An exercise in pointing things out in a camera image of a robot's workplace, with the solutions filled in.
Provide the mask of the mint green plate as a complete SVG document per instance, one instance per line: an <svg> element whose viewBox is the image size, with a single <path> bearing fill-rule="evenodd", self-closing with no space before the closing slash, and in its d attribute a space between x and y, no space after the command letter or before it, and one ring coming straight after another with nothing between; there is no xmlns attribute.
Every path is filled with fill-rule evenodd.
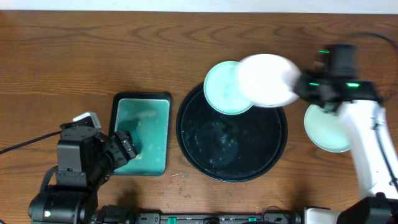
<svg viewBox="0 0 398 224"><path fill-rule="evenodd" d="M211 68L205 77L205 98L214 110L222 114L241 114L253 106L253 102L240 93L238 66L237 61L224 61Z"/></svg>
<svg viewBox="0 0 398 224"><path fill-rule="evenodd" d="M351 149L349 138L337 116L326 113L317 105L307 108L304 127L311 141L323 150L339 153Z"/></svg>

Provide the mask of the green yellow sponge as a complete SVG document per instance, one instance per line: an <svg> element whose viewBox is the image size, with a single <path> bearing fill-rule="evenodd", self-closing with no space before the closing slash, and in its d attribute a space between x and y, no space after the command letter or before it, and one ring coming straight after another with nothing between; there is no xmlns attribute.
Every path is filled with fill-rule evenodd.
<svg viewBox="0 0 398 224"><path fill-rule="evenodd" d="M136 159L140 159L142 157L142 139L138 133L138 127L141 125L141 122L138 119L133 120L125 120L121 121L118 124L117 130L129 131L132 138L132 143L136 148Z"/></svg>

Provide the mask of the white plate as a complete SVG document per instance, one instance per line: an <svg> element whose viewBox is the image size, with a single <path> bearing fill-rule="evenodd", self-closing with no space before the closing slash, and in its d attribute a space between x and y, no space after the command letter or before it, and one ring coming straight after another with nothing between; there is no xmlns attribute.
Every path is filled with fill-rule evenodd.
<svg viewBox="0 0 398 224"><path fill-rule="evenodd" d="M254 106L275 108L289 105L299 98L293 87L301 74L296 64L280 55L251 55L238 65L239 92Z"/></svg>

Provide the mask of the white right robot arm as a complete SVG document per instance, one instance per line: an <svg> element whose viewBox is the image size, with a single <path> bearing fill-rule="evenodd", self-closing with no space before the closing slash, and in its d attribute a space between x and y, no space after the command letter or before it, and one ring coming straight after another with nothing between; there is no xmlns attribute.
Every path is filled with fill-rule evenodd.
<svg viewBox="0 0 398 224"><path fill-rule="evenodd" d="M304 73L294 93L336 113L350 141L360 191L359 202L342 212L306 208L302 223L397 223L397 154L373 83Z"/></svg>

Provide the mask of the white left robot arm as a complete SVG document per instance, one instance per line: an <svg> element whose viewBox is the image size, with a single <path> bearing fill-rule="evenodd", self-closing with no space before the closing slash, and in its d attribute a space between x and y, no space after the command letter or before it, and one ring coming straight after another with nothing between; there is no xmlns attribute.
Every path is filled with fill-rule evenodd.
<svg viewBox="0 0 398 224"><path fill-rule="evenodd" d="M58 164L46 172L29 205L32 223L88 223L98 207L99 188L137 156L129 131L107 136L82 121L61 129Z"/></svg>

